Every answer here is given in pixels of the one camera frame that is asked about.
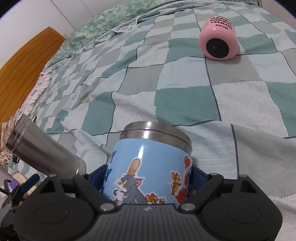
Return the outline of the wooden headboard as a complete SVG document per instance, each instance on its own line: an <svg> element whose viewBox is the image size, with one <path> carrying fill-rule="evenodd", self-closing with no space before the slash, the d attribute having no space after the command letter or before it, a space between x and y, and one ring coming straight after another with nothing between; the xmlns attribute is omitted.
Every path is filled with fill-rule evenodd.
<svg viewBox="0 0 296 241"><path fill-rule="evenodd" d="M47 27L23 45L1 68L1 123L7 122L22 106L44 66L64 41L60 33Z"/></svg>

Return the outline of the checkered green grey bedspread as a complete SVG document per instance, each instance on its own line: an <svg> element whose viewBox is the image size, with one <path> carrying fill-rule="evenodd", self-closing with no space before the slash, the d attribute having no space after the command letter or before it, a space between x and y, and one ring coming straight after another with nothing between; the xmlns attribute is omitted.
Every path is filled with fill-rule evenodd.
<svg viewBox="0 0 296 241"><path fill-rule="evenodd" d="M201 51L213 16L235 28L231 60ZM266 194L295 199L295 30L246 4L160 11L56 69L31 116L88 172L126 125L158 121L190 137L204 172L247 174Z"/></svg>

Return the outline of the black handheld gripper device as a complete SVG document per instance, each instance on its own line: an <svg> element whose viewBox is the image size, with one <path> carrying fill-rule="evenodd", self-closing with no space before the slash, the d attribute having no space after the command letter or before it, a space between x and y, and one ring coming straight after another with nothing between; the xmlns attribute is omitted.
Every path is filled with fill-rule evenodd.
<svg viewBox="0 0 296 241"><path fill-rule="evenodd" d="M15 232L13 227L14 208L18 207L25 200L25 194L39 180L38 174L32 175L22 184L16 179L4 180L4 187L1 187L1 236L9 236Z"/></svg>

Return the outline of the pink cup with black text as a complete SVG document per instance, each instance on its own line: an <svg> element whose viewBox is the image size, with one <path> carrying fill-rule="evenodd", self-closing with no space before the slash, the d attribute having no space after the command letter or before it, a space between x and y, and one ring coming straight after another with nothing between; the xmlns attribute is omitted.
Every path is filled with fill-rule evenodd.
<svg viewBox="0 0 296 241"><path fill-rule="evenodd" d="M199 46L207 58L218 61L231 60L239 51L235 28L223 16L213 16L205 21Z"/></svg>

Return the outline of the stainless steel tumbler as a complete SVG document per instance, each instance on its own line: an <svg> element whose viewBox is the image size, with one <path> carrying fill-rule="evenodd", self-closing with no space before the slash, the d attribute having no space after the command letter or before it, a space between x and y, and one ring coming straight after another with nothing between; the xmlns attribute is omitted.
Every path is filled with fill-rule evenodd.
<svg viewBox="0 0 296 241"><path fill-rule="evenodd" d="M81 158L52 139L25 114L17 121L5 147L45 175L67 179L86 173Z"/></svg>

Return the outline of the blue cartoon steel cup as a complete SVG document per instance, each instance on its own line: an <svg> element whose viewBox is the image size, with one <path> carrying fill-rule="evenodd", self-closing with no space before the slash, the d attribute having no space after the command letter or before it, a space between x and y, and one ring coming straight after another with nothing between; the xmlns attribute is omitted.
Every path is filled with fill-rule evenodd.
<svg viewBox="0 0 296 241"><path fill-rule="evenodd" d="M176 127L152 121L130 123L113 149L102 193L117 206L179 206L188 195L191 152L191 139Z"/></svg>

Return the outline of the green floral quilt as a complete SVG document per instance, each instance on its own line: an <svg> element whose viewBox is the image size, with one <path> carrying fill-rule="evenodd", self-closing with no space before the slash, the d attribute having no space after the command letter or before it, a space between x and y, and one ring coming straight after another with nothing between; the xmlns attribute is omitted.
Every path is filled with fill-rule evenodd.
<svg viewBox="0 0 296 241"><path fill-rule="evenodd" d="M72 32L46 67L76 57L99 42L110 39L115 33L126 32L144 18L158 15L164 9L186 9L213 3L250 6L257 4L256 1L129 1L95 15L88 23Z"/></svg>

